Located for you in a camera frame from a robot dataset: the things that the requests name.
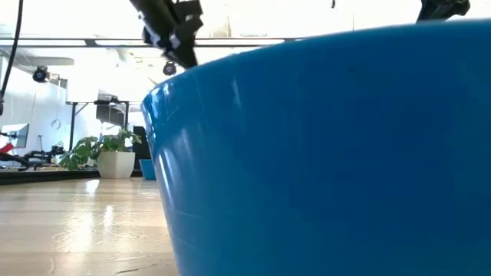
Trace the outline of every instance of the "metal pipe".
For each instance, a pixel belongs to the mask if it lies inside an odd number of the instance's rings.
[[[74,130],[75,130],[75,112],[77,109],[77,103],[71,104],[71,125],[70,125],[70,148],[73,149],[74,146]]]

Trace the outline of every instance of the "potted plant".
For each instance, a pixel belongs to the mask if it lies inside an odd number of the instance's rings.
[[[135,153],[127,151],[127,140],[141,143],[138,135],[126,129],[121,129],[117,135],[104,135],[102,142],[94,136],[82,138],[72,151],[61,157],[60,166],[76,170],[94,160],[102,178],[128,178],[133,172]]]

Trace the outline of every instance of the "blue bin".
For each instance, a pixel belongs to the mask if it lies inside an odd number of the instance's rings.
[[[155,169],[151,159],[140,159],[140,168],[143,177],[147,180],[155,180]]]
[[[142,108],[181,276],[491,273],[491,21],[196,67]]]

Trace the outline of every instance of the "black cable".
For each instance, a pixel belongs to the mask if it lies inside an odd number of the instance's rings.
[[[21,36],[23,8],[24,8],[24,0],[18,0],[17,25],[15,26],[14,44],[12,45],[10,57],[8,58],[7,70],[5,71],[5,77],[2,85],[2,94],[0,95],[0,116],[3,114],[3,103],[5,102],[4,96],[5,96],[5,92],[7,91],[8,78],[10,77],[12,66],[14,66],[14,58],[15,58],[15,52],[17,51],[18,39]]]
[[[8,153],[0,153],[0,160],[1,161],[15,161],[15,162],[18,162],[18,163],[24,165],[25,168],[19,169],[18,170],[19,172],[25,171],[25,170],[29,169],[29,167],[31,166],[29,164],[29,161],[26,161],[25,159],[22,159],[21,157],[12,156]]]

